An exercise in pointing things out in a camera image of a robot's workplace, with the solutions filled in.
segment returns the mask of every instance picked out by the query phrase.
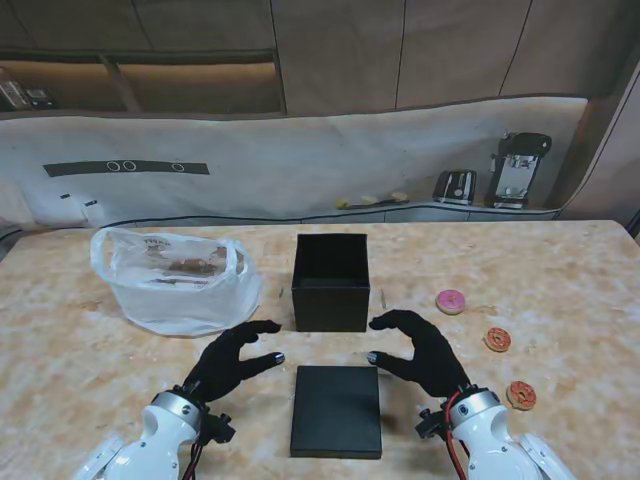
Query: coffee machine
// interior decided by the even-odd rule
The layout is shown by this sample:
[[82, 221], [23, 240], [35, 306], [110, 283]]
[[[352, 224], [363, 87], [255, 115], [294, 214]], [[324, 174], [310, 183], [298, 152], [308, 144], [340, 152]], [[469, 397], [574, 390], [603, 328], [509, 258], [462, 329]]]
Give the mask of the coffee machine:
[[551, 137], [541, 133], [506, 133], [493, 158], [493, 177], [485, 205], [525, 208], [540, 161], [551, 149]]

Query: black glove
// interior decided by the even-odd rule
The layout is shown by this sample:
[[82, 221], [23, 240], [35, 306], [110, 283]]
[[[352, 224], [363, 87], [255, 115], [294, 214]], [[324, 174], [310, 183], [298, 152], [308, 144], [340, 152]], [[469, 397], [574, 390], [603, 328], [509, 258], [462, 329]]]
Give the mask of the black glove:
[[384, 368], [403, 380], [418, 383], [432, 397], [449, 397], [458, 386], [466, 386], [469, 377], [438, 327], [410, 310], [391, 310], [369, 323], [373, 330], [398, 328], [411, 337], [413, 360], [404, 360], [384, 352], [370, 352], [369, 363]]
[[258, 341], [259, 333], [277, 333], [280, 325], [271, 320], [245, 322], [211, 342], [184, 381], [183, 389], [195, 399], [206, 403], [224, 397], [242, 380], [255, 377], [284, 362], [279, 352], [240, 361], [240, 349]]

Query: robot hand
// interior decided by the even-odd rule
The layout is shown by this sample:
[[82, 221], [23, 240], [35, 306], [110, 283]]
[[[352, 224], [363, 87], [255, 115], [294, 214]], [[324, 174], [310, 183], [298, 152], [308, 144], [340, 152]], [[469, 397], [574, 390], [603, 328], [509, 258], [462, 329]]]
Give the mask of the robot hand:
[[281, 364], [284, 354], [280, 352], [240, 361], [240, 349], [257, 342], [259, 333], [279, 331], [280, 325], [271, 320], [246, 322], [225, 331], [204, 349], [183, 389], [197, 401], [212, 402], [231, 392], [241, 381]]
[[374, 318], [373, 330], [397, 328], [411, 338], [415, 348], [412, 360], [384, 352], [370, 352], [369, 363], [402, 378], [418, 383], [432, 397], [450, 397], [469, 377], [438, 327], [409, 310], [391, 310]]
[[277, 333], [271, 320], [247, 322], [225, 331], [204, 349], [183, 386], [159, 393], [142, 412], [140, 439], [123, 447], [118, 437], [104, 442], [76, 473], [75, 480], [177, 480], [178, 449], [193, 444], [183, 480], [195, 479], [202, 448], [211, 440], [225, 443], [235, 430], [225, 414], [209, 413], [207, 402], [217, 400], [240, 382], [284, 362], [279, 352], [240, 361], [240, 349], [258, 340], [259, 333]]
[[[469, 378], [438, 328], [411, 311], [392, 310], [374, 318], [373, 330], [398, 328], [411, 337], [412, 360], [383, 352], [370, 352], [369, 363], [418, 383], [433, 397], [447, 397], [442, 411], [424, 410], [416, 430], [420, 437], [439, 435], [460, 479], [470, 480], [575, 480], [571, 472], [541, 439], [525, 434], [520, 440], [507, 429], [507, 409], [486, 388], [470, 385]], [[463, 442], [467, 475], [453, 446]]]

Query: white plastic bag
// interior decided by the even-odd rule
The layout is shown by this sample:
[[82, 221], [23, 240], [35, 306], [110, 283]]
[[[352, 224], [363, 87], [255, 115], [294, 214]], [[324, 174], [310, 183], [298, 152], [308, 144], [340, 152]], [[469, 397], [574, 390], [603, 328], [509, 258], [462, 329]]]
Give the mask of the white plastic bag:
[[[113, 256], [105, 262], [105, 240]], [[105, 228], [91, 240], [91, 266], [127, 318], [161, 335], [202, 335], [247, 320], [262, 279], [235, 240], [139, 234]]]

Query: donut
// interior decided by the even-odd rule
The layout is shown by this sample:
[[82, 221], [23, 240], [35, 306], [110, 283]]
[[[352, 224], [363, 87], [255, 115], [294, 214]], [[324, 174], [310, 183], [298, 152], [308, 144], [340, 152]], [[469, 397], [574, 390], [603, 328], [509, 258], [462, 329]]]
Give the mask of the donut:
[[445, 290], [436, 297], [436, 306], [447, 315], [458, 315], [464, 310], [464, 295], [457, 290]]
[[536, 392], [524, 382], [512, 382], [507, 388], [507, 399], [518, 410], [531, 410], [536, 405]]
[[484, 336], [484, 343], [494, 352], [506, 352], [511, 346], [511, 335], [502, 328], [490, 328]]

